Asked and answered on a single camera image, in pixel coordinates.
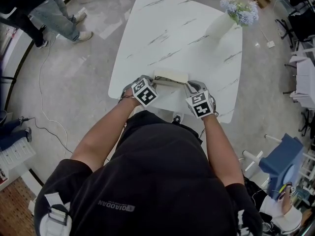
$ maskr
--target marble tabletop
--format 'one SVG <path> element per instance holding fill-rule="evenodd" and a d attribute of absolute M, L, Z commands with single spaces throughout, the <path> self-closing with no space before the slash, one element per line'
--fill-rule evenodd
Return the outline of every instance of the marble tabletop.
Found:
<path fill-rule="evenodd" d="M 217 101 L 219 121 L 231 122 L 242 61 L 243 32 L 236 24 L 215 46 L 205 34 L 223 12 L 191 0 L 136 0 L 130 14 L 109 87 L 118 99 L 142 74 L 170 69 L 204 82 Z M 183 87 L 157 86 L 151 106 L 193 115 Z"/>

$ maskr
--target white vase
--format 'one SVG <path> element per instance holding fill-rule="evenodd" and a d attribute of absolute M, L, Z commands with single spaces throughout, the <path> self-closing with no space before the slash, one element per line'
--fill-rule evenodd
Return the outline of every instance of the white vase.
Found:
<path fill-rule="evenodd" d="M 212 39 L 220 40 L 235 24 L 235 21 L 225 12 L 217 17 L 206 30 L 206 35 Z"/>

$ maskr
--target gray vein marking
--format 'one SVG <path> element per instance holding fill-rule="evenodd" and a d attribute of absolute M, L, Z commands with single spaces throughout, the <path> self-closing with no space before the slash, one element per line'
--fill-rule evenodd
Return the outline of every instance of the gray vein marking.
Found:
<path fill-rule="evenodd" d="M 174 53 L 169 53 L 168 55 L 162 57 L 159 61 L 153 62 L 153 63 L 151 63 L 151 64 L 149 64 L 149 65 L 153 65 L 153 64 L 158 63 L 158 62 L 160 62 L 160 61 L 162 61 L 162 60 L 168 59 L 168 58 L 172 57 L 174 54 L 178 53 L 180 50 L 181 50 L 181 49 L 179 49 L 178 51 L 176 51 L 176 52 L 174 52 Z"/>
<path fill-rule="evenodd" d="M 164 42 L 165 40 L 167 40 L 169 37 L 170 37 L 170 36 L 167 36 L 165 39 L 163 39 L 163 40 L 161 41 L 161 43 Z"/>
<path fill-rule="evenodd" d="M 234 110 L 234 108 L 231 111 L 229 111 L 229 112 L 227 112 L 225 114 L 219 115 L 218 117 L 226 116 L 226 115 L 230 114 L 233 110 Z"/>
<path fill-rule="evenodd" d="M 188 25 L 189 23 L 191 23 L 192 21 L 195 21 L 195 20 L 196 20 L 196 18 L 191 19 L 191 20 L 187 21 L 186 23 L 184 23 L 182 26 Z"/>
<path fill-rule="evenodd" d="M 187 2 L 191 2 L 191 0 L 186 0 L 186 1 L 180 2 L 179 4 L 181 4 L 181 3 L 187 3 Z"/>
<path fill-rule="evenodd" d="M 151 45 L 151 44 L 153 44 L 156 40 L 158 40 L 160 37 L 162 37 L 164 34 L 166 34 L 167 33 L 167 30 L 165 30 L 165 32 L 164 33 L 162 33 L 160 36 L 158 36 L 156 39 L 153 39 L 148 45 Z"/>
<path fill-rule="evenodd" d="M 209 35 L 202 36 L 201 38 L 199 38 L 199 39 L 197 39 L 197 40 L 195 40 L 195 41 L 193 41 L 193 42 L 189 43 L 188 45 L 190 45 L 190 44 L 194 44 L 194 43 L 197 43 L 197 42 L 199 42 L 199 41 L 203 40 L 203 39 L 204 39 L 204 38 L 206 38 L 206 37 L 209 37 Z"/>
<path fill-rule="evenodd" d="M 240 51 L 240 52 L 238 52 L 238 53 L 236 53 L 236 54 L 234 54 L 234 55 L 231 55 L 230 57 L 228 57 L 228 58 L 227 58 L 225 61 L 223 61 L 223 62 L 228 61 L 229 59 L 231 59 L 231 58 L 233 58 L 234 56 L 240 54 L 241 52 L 242 52 L 242 51 Z"/>
<path fill-rule="evenodd" d="M 218 90 L 217 92 L 220 92 L 220 91 L 222 91 L 223 89 L 226 89 L 227 87 L 229 87 L 229 86 L 233 85 L 234 83 L 236 83 L 238 80 L 239 80 L 239 79 L 236 79 L 235 81 L 233 81 L 233 82 L 231 82 L 230 84 L 228 84 L 227 86 L 221 88 L 221 89 Z"/>
<path fill-rule="evenodd" d="M 165 0 L 159 0 L 159 1 L 152 2 L 152 3 L 150 3 L 150 4 L 147 4 L 147 5 L 144 6 L 143 8 L 145 8 L 145 7 L 147 7 L 147 6 L 156 5 L 156 4 L 158 4 L 158 3 L 160 3 L 160 2 L 163 2 L 163 1 L 165 1 Z"/>

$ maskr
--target gray floor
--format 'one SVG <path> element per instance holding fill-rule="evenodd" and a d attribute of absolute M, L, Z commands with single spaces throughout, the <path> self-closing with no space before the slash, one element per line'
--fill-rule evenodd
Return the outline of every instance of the gray floor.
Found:
<path fill-rule="evenodd" d="M 58 37 L 50 49 L 50 55 L 41 73 L 43 109 L 48 118 L 62 123 L 68 133 L 67 147 L 73 151 L 85 133 L 113 106 L 117 100 L 108 96 L 108 87 L 116 54 L 135 0 L 95 0 L 79 5 L 75 0 L 68 5 L 70 13 L 85 7 L 87 19 L 80 30 L 92 30 L 91 40 L 73 45 Z M 216 9 L 221 9 L 220 0 L 194 0 Z M 281 41 L 274 22 L 273 4 L 259 10 L 261 29 L 276 46 L 268 49 L 266 39 L 258 24 L 244 27 L 243 60 L 241 78 L 230 124 L 223 128 L 236 153 L 243 150 L 254 154 L 269 152 L 273 145 L 264 139 L 264 134 L 281 138 L 284 133 L 298 136 L 302 125 L 301 107 L 294 104 L 282 91 L 294 89 L 292 71 L 284 67 L 290 58 L 288 42 Z M 275 14 L 282 11 L 280 3 Z M 48 48 L 32 48 L 28 55 L 9 104 L 15 117 L 36 117 L 37 125 L 45 126 L 65 142 L 63 129 L 49 122 L 41 111 L 38 89 L 38 73 L 48 54 Z M 157 111 L 170 120 L 171 113 Z M 201 132 L 203 124 L 193 117 L 186 117 L 184 124 Z M 58 162 L 64 158 L 64 149 L 59 141 L 45 130 L 39 130 L 30 120 L 33 130 L 31 145 L 37 152 L 34 171 L 45 181 Z"/>

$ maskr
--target blue chair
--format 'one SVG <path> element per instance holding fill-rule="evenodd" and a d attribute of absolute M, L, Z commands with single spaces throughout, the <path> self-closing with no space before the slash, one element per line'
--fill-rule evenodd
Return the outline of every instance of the blue chair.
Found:
<path fill-rule="evenodd" d="M 246 150 L 243 151 L 243 155 L 256 162 L 263 172 L 270 175 L 267 194 L 276 200 L 284 184 L 297 180 L 304 146 L 296 137 L 292 138 L 288 134 L 281 140 L 268 135 L 265 135 L 265 138 L 279 144 L 267 157 L 259 159 Z"/>

